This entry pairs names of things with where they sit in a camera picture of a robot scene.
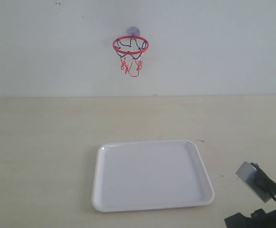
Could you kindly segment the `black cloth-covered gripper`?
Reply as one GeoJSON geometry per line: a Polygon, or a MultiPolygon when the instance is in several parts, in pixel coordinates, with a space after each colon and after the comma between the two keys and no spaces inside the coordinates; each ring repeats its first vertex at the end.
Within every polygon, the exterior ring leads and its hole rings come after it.
{"type": "MultiPolygon", "coordinates": [[[[260,177],[257,183],[267,187],[271,199],[276,202],[276,182],[271,180],[266,173],[259,168],[260,177]]],[[[236,213],[224,219],[228,228],[276,228],[276,209],[266,213],[263,209],[255,210],[250,217],[236,213]]]]}

